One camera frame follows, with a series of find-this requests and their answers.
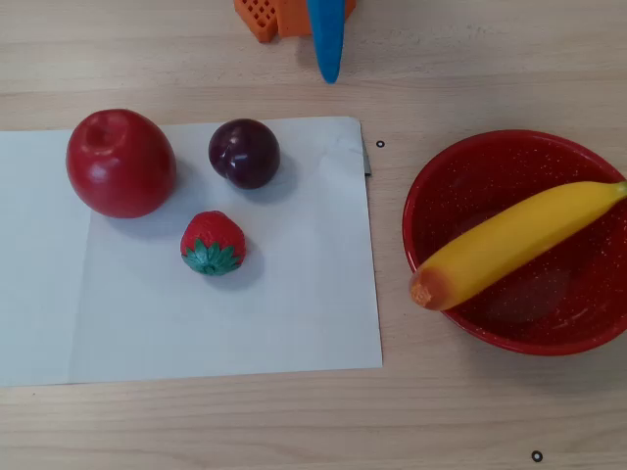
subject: red apple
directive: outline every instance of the red apple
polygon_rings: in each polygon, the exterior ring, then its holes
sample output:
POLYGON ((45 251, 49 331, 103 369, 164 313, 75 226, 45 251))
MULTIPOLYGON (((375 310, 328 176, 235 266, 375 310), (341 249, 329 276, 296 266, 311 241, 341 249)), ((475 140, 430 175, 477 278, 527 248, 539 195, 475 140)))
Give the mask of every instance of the red apple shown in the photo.
POLYGON ((78 197, 110 217, 146 215, 174 188, 176 161, 157 125, 129 110, 99 111, 72 133, 66 166, 78 197))

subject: bowl rim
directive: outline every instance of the bowl rim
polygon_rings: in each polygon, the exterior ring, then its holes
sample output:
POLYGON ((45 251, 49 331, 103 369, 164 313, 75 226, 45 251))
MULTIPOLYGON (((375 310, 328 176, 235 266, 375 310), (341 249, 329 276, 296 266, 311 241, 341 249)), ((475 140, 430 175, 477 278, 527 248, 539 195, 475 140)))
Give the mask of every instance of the bowl rim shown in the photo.
MULTIPOLYGON (((448 161, 456 157, 460 152, 463 152, 468 147, 511 137, 527 139, 540 138, 544 140, 550 140, 551 142, 554 142, 562 147, 569 148, 569 150, 571 150, 573 153, 578 154, 585 159, 589 159, 595 162, 602 169, 602 171, 607 174, 608 177, 615 179, 616 182, 625 180, 625 177, 620 173, 620 171, 618 171, 614 166, 612 166, 596 153, 568 139, 564 139, 562 137, 558 137, 556 135, 548 134, 545 132, 526 129, 504 129, 484 132, 462 139, 456 144, 453 144, 452 146, 446 148, 438 155, 436 155, 420 171, 418 176, 411 184, 410 191, 408 192, 408 196, 405 202, 405 208, 403 210, 403 245, 412 272, 416 271, 417 267, 421 263, 421 260, 418 259, 415 248, 411 242, 413 238, 413 227, 411 224, 411 219, 418 202, 418 197, 421 193, 422 188, 424 187, 425 181, 429 179, 431 175, 442 165, 446 164, 448 161)), ((581 340, 578 342, 567 343, 558 346, 530 345, 520 341, 511 340, 500 335, 489 333, 483 328, 480 328, 474 323, 466 320, 463 316, 457 313, 454 308, 443 311, 442 313, 444 313, 461 329, 488 344, 497 346, 504 350, 532 355, 569 355, 582 353, 604 345, 605 343, 608 343, 627 329, 627 315, 625 315, 612 327, 607 328, 597 337, 592 339, 581 340)))

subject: wooden table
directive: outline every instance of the wooden table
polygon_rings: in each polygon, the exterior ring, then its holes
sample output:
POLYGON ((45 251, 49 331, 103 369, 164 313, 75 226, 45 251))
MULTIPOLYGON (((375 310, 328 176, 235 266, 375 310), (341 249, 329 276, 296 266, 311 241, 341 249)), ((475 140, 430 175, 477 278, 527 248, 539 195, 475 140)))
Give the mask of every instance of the wooden table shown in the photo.
POLYGON ((471 134, 540 129, 627 171, 625 0, 361 0, 335 86, 310 39, 260 45, 229 0, 0 0, 0 129, 110 107, 360 118, 385 366, 2 390, 0 468, 627 467, 627 337, 564 358, 484 345, 410 304, 401 240, 413 178, 471 134))

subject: strawberry leaves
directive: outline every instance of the strawberry leaves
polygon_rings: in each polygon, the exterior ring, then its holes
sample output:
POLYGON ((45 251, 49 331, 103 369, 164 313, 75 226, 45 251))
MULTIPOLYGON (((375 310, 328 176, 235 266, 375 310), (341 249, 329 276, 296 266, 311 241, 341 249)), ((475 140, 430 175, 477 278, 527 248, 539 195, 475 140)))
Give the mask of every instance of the strawberry leaves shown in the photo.
POLYGON ((182 255, 183 261, 194 271, 208 276, 222 276, 240 266, 240 258, 233 256, 233 247, 221 250, 218 242, 207 248, 200 239, 196 239, 194 250, 187 248, 186 251, 187 256, 182 255))

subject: speckled red bowl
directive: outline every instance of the speckled red bowl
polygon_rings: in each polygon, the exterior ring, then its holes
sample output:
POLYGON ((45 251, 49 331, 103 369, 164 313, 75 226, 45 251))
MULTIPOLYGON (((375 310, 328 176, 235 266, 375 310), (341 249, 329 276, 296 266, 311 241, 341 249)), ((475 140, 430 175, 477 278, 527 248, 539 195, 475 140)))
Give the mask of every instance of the speckled red bowl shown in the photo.
MULTIPOLYGON (((595 153, 553 135, 502 130, 465 139, 411 186, 403 214, 410 267, 545 189, 622 180, 595 153)), ((627 203, 444 313, 477 338, 519 353, 573 354, 612 340, 627 329, 627 203)))

